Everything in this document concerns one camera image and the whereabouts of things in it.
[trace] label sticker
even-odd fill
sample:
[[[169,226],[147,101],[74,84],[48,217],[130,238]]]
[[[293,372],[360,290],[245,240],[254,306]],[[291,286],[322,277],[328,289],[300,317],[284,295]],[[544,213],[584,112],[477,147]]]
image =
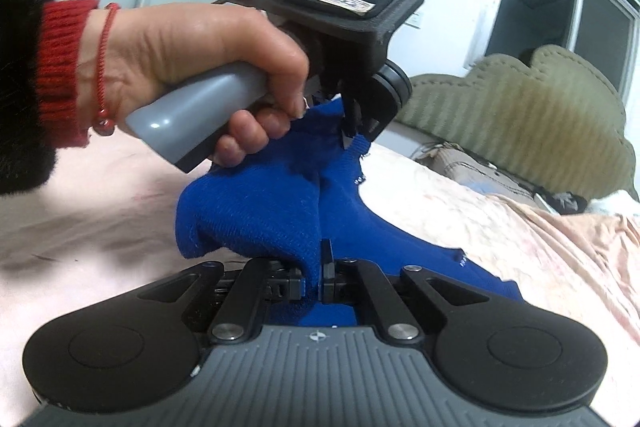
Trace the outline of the label sticker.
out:
[[[371,10],[375,4],[363,0],[319,0],[327,4],[333,4],[340,8],[346,8],[356,13],[366,13]]]

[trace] hand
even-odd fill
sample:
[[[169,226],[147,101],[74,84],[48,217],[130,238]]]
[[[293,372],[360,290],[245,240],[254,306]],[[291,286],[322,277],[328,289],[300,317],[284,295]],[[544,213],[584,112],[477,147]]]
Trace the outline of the hand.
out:
[[[82,33],[78,55],[78,114],[83,128],[97,115],[95,71],[106,10],[93,10]],[[308,60],[297,44],[253,8],[211,4],[166,4],[116,13],[105,54],[105,103],[116,124],[129,132],[126,117],[162,96],[189,76],[236,60],[269,75],[277,108],[255,116],[246,110],[229,121],[214,161],[238,165],[270,138],[287,133],[301,118]]]

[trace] green cushion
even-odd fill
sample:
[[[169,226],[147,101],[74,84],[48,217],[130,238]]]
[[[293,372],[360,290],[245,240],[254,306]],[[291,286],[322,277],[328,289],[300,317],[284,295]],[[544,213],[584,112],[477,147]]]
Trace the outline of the green cushion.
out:
[[[558,46],[530,66],[483,59],[465,77],[422,74],[399,122],[455,142],[552,192],[601,198],[633,187],[636,156],[625,109],[590,63]]]

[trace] gray handle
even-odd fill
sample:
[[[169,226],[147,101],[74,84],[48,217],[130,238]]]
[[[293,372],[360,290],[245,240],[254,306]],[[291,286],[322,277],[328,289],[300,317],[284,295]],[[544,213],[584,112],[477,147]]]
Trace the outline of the gray handle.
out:
[[[131,113],[126,123],[151,149],[176,165],[223,127],[233,113],[266,94],[264,71],[246,62],[234,62],[191,77]]]

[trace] logo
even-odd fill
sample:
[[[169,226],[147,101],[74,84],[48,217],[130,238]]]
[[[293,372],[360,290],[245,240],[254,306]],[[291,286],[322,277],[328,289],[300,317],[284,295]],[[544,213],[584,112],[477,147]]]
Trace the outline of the logo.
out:
[[[328,338],[328,336],[320,330],[316,330],[309,335],[309,338],[315,343],[320,343]]]

